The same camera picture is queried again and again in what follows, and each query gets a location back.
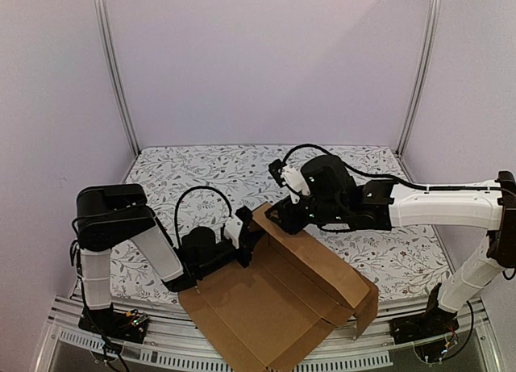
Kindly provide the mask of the brown cardboard box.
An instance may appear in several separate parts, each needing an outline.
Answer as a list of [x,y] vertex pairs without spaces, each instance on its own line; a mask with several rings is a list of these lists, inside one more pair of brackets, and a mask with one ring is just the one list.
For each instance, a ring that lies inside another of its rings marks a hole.
[[360,337],[378,313],[378,288],[312,235],[266,218],[247,268],[233,261],[179,293],[181,306],[235,371],[291,371],[336,328]]

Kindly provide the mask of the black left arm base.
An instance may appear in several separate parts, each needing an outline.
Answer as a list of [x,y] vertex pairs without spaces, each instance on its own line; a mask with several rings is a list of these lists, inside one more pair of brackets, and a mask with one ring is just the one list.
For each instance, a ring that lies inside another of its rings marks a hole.
[[149,319],[147,313],[137,309],[117,312],[113,306],[100,310],[84,307],[78,327],[81,330],[109,338],[143,344],[147,335]]

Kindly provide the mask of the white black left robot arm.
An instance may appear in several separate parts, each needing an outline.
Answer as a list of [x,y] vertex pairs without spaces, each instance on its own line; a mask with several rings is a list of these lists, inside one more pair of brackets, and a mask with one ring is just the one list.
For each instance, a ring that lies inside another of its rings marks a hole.
[[72,227],[79,278],[90,309],[87,317],[103,335],[114,334],[120,326],[118,314],[110,309],[110,255],[115,246],[129,240],[165,287],[179,293],[233,261],[248,267],[264,235],[252,227],[252,211],[241,207],[229,212],[219,233],[195,227],[172,239],[139,184],[91,186],[77,195],[76,205]]

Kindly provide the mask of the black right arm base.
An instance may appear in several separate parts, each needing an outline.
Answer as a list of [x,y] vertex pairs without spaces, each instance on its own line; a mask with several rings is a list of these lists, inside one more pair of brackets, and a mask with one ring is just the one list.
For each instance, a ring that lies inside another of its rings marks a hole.
[[457,313],[428,307],[423,313],[392,319],[389,333],[396,345],[443,335],[459,328]]

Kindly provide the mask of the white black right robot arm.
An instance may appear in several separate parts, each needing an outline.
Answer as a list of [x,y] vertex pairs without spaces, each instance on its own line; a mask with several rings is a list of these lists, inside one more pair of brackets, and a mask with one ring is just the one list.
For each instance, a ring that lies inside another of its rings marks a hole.
[[448,314],[457,313],[500,273],[515,267],[515,177],[509,171],[463,185],[423,185],[392,174],[370,174],[358,185],[352,177],[356,169],[334,154],[316,156],[300,169],[276,159],[268,171],[289,195],[266,215],[290,235],[309,225],[333,233],[423,224],[486,231],[479,247],[438,285],[430,308],[418,317],[423,336],[434,336],[447,325]]

